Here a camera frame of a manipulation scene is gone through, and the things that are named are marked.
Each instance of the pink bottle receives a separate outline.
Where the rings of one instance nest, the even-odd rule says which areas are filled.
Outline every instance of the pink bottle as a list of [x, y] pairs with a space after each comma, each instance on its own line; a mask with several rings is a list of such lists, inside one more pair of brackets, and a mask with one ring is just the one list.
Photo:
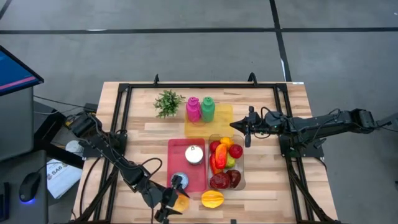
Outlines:
[[187, 116], [191, 122], [199, 121], [201, 118], [199, 99], [190, 97], [187, 102]]

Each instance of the white paper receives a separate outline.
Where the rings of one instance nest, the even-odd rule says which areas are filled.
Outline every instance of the white paper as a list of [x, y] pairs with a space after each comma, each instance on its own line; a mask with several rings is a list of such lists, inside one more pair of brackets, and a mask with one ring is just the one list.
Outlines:
[[80, 180], [82, 172], [79, 168], [52, 159], [47, 162], [47, 189], [58, 199]]

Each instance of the dark red fruit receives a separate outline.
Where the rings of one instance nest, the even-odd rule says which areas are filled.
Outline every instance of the dark red fruit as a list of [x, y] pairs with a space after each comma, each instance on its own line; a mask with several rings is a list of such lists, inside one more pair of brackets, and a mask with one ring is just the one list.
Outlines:
[[211, 153], [215, 153], [217, 146], [220, 144], [221, 144], [220, 141], [213, 141], [212, 143], [210, 143]]
[[237, 170], [229, 170], [226, 172], [226, 174], [228, 174], [229, 179], [231, 179], [230, 187], [235, 188], [238, 186], [242, 178], [241, 173]]
[[231, 180], [226, 173], [218, 173], [210, 179], [210, 187], [216, 189], [227, 189], [230, 185]]
[[243, 148], [240, 145], [233, 144], [229, 149], [232, 158], [239, 159], [243, 155]]

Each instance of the blue light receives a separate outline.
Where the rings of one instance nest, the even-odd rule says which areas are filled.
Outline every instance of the blue light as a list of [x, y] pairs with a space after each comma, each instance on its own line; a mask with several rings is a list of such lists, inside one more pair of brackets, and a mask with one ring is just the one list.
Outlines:
[[23, 202], [23, 201], [21, 201], [21, 203], [24, 204], [24, 205], [32, 205], [33, 203], [35, 203], [35, 201], [36, 201], [36, 199], [33, 198], [32, 200], [30, 200], [30, 201], [28, 201], [28, 202]]

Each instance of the yellow tray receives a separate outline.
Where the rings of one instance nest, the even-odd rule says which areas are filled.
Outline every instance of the yellow tray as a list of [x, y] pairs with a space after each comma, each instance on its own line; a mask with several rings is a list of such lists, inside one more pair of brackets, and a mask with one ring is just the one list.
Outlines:
[[188, 138], [208, 139], [212, 134], [220, 133], [223, 136], [232, 137], [233, 128], [229, 126], [232, 122], [232, 105], [216, 104], [214, 119], [212, 122], [203, 121], [191, 122], [185, 112], [185, 136]]

